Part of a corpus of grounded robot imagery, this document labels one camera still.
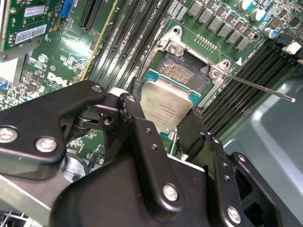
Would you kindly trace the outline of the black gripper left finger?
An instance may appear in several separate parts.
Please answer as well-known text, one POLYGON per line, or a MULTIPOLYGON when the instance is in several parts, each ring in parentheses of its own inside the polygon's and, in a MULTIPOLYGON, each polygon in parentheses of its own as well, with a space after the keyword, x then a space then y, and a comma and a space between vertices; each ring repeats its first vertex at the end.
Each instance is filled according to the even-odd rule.
MULTIPOLYGON (((0 171, 30 180, 55 175, 66 155, 61 120, 77 116, 107 99, 107 92, 85 80, 0 113, 0 171)), ((132 153, 144 204, 154 216, 176 216, 184 208, 184 194, 153 122, 144 117, 134 95, 123 93, 109 108, 116 136, 108 151, 110 164, 123 153, 132 153)))

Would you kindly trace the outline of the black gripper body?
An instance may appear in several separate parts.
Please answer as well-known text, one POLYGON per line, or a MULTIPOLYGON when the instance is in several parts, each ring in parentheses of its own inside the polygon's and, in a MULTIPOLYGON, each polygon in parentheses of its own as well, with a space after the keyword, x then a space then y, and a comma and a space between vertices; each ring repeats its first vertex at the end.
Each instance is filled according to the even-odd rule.
POLYGON ((124 155, 70 184, 54 203, 52 227, 221 227, 211 216, 206 173, 199 167, 170 157, 185 194, 185 207, 171 221, 152 216, 131 155, 124 155))

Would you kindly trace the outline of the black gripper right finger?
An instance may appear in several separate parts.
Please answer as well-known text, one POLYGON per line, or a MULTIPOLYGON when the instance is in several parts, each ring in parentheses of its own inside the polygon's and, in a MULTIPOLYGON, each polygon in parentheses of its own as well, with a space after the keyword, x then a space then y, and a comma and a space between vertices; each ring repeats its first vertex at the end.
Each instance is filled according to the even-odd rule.
POLYGON ((221 141, 204 126, 199 109, 192 108, 177 130, 189 162, 206 172, 211 226, 286 226, 284 203, 244 155, 224 151, 221 141))

